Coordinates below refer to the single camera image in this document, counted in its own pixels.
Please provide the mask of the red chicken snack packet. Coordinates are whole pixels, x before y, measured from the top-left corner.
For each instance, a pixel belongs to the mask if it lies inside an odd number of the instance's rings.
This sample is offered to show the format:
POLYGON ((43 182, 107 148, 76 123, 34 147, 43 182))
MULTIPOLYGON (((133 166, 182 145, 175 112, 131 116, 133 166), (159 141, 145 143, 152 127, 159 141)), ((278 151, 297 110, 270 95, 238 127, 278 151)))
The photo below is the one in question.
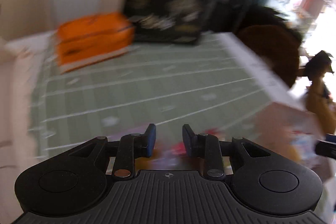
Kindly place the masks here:
MULTIPOLYGON (((202 133, 202 135, 204 134, 215 135, 219 137, 222 132, 218 128, 211 128, 202 133)), ((183 142, 180 141, 174 145, 167 145, 163 142, 159 142, 154 146, 153 157, 155 159, 165 158, 168 156, 186 156, 186 149, 183 142)))

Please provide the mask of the pink storage box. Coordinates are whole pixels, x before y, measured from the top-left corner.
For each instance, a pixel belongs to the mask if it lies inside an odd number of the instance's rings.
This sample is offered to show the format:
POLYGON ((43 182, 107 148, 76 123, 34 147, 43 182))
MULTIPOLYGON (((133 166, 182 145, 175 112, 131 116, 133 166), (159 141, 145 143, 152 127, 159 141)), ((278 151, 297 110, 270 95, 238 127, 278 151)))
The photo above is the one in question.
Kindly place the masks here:
POLYGON ((319 165, 321 157, 315 154, 314 149, 324 135, 315 115, 294 99, 284 82, 235 35, 220 33, 215 37, 270 99, 256 112, 255 142, 303 165, 319 165))

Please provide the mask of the orange gift box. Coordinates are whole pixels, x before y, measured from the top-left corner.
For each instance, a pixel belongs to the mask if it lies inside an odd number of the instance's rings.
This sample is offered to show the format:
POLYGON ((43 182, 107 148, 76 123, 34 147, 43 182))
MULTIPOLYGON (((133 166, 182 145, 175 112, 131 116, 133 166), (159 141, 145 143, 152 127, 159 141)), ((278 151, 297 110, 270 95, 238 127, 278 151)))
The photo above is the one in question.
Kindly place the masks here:
POLYGON ((59 26, 54 43, 60 73, 124 55, 133 39, 134 27, 120 12, 66 22, 59 26))

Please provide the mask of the tan chair with black jacket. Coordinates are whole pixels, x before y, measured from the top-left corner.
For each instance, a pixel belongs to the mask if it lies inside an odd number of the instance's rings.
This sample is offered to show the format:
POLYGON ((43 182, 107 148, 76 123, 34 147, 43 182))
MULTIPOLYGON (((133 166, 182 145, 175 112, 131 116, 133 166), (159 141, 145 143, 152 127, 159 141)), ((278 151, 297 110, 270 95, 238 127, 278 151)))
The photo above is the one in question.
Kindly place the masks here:
POLYGON ((335 134, 335 104, 323 78, 326 73, 333 73, 332 61, 325 51, 317 53, 304 67, 304 76, 311 85, 305 100, 306 109, 317 116, 325 134, 335 134))

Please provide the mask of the brown plush chair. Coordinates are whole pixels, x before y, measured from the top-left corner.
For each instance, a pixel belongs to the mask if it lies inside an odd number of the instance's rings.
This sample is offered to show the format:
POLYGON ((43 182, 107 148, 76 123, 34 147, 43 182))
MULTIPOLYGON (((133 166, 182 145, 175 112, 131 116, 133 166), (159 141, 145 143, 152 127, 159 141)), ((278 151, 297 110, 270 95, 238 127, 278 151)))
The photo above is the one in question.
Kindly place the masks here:
POLYGON ((288 29, 276 25, 250 26, 238 38, 261 57, 272 71, 291 88, 299 68, 299 40, 288 29))

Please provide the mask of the black plum gift box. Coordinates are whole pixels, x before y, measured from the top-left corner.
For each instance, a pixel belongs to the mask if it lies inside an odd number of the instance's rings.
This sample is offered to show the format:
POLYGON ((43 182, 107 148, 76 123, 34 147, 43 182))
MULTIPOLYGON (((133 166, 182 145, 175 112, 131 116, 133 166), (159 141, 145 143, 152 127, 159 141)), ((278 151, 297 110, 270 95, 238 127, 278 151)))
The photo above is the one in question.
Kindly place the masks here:
POLYGON ((209 0, 125 0, 123 14, 136 43, 194 45, 206 22, 209 0))

